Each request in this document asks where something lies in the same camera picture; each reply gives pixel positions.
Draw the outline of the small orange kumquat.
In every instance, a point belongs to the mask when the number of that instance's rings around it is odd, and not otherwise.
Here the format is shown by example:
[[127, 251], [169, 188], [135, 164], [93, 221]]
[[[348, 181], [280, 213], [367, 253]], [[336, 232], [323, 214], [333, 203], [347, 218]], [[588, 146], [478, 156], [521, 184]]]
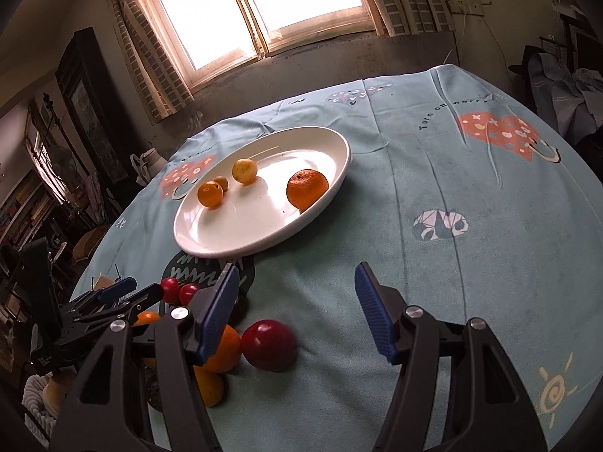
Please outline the small orange kumquat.
[[203, 207], [213, 209], [221, 204], [224, 198], [224, 189], [219, 183], [208, 181], [198, 187], [196, 197]]

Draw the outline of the light blue patterned tablecloth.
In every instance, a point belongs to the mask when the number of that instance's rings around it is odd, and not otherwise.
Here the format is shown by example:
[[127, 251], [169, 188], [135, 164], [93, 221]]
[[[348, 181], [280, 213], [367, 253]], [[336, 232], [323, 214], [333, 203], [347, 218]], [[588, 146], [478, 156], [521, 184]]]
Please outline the light blue patterned tablecloth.
[[558, 444], [602, 379], [602, 185], [541, 118], [456, 66], [286, 98], [191, 137], [109, 229], [77, 292], [99, 275], [214, 279], [217, 262], [174, 240], [183, 168], [301, 125], [341, 133], [352, 163], [316, 220], [242, 262], [244, 322], [289, 325], [298, 357], [286, 373], [242, 363], [229, 377], [211, 409], [223, 448], [373, 447], [399, 370], [356, 297], [360, 262], [441, 321], [484, 319]]

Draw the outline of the small brown longan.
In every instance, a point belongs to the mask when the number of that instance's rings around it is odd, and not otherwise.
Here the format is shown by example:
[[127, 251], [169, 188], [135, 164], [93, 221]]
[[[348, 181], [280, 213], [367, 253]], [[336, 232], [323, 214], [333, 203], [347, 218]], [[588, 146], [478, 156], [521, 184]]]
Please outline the small brown longan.
[[226, 193], [228, 191], [229, 183], [225, 177], [223, 177], [223, 176], [215, 177], [214, 182], [221, 186], [224, 193]]

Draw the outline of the yellow round fruit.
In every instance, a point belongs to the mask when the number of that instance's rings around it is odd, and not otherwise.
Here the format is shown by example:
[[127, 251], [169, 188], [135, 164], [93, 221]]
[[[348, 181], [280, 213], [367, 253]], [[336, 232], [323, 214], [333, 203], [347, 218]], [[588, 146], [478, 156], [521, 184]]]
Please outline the yellow round fruit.
[[250, 158], [241, 158], [233, 164], [231, 174], [233, 179], [248, 186], [257, 179], [257, 164]]

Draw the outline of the red cherry tomato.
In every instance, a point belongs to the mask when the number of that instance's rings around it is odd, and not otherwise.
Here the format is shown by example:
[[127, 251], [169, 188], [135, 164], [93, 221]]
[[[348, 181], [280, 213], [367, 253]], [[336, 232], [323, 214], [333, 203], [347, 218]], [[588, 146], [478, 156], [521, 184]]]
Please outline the red cherry tomato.
[[200, 290], [197, 284], [186, 284], [180, 288], [179, 299], [182, 306], [187, 307], [194, 295]]
[[176, 278], [165, 278], [161, 280], [162, 301], [172, 306], [179, 306], [181, 286]]

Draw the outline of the left brick-pattern curtain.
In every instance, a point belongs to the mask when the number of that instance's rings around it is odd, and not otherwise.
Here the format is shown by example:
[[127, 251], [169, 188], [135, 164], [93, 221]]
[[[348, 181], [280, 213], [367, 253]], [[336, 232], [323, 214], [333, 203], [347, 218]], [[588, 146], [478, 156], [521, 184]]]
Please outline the left brick-pattern curtain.
[[184, 109], [193, 95], [138, 0], [104, 0], [127, 69], [154, 124]]

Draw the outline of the white oval plate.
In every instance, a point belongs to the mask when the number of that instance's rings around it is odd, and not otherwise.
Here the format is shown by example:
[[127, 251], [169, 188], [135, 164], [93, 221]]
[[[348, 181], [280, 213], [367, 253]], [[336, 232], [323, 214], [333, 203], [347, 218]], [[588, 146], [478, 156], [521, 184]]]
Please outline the white oval plate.
[[[244, 186], [231, 174], [233, 164], [250, 158], [257, 179]], [[275, 246], [311, 223], [338, 193], [352, 159], [349, 142], [331, 128], [306, 127], [277, 131], [250, 142], [224, 157], [182, 200], [173, 224], [177, 245], [200, 258], [233, 258]], [[305, 211], [289, 203], [286, 185], [299, 170], [324, 174], [328, 191]], [[229, 188], [213, 209], [197, 200], [198, 187], [223, 176]]]

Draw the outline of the large smooth orange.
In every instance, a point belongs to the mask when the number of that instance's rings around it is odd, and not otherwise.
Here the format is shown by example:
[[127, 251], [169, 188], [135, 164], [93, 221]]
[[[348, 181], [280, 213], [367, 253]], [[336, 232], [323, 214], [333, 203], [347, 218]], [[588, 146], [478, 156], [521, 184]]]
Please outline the large smooth orange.
[[154, 324], [161, 319], [161, 316], [155, 311], [143, 311], [137, 315], [136, 321], [133, 323], [133, 327], [138, 325]]

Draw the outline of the window with bright light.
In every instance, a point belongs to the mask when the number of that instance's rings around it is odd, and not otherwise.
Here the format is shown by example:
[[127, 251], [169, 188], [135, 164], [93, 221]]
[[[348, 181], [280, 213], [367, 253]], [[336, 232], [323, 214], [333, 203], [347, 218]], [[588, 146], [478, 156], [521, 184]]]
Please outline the window with bright light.
[[248, 62], [373, 31], [363, 0], [138, 0], [186, 85]]

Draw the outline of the bumpy mandarin orange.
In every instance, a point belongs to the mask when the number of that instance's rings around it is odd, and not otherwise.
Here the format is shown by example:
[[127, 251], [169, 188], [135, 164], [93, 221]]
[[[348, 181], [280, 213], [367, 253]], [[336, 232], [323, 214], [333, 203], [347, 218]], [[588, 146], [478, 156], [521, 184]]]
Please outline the bumpy mandarin orange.
[[320, 171], [306, 168], [293, 174], [286, 185], [286, 197], [291, 205], [305, 211], [329, 189], [329, 183]]

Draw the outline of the orange tangerine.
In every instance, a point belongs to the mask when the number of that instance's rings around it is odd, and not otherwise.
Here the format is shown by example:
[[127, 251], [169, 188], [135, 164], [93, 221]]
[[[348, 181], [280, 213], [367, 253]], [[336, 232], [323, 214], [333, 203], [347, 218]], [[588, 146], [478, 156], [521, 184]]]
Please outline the orange tangerine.
[[204, 405], [208, 408], [218, 405], [223, 400], [225, 391], [221, 374], [212, 373], [199, 366], [194, 367], [194, 373]]

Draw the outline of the pile of blue clothes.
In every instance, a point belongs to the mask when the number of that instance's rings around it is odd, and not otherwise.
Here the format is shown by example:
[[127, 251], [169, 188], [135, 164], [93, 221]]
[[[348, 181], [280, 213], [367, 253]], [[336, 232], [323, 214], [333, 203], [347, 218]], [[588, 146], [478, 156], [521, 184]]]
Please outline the pile of blue clothes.
[[537, 115], [571, 146], [602, 127], [602, 73], [571, 72], [553, 54], [526, 46], [522, 66], [530, 82]]

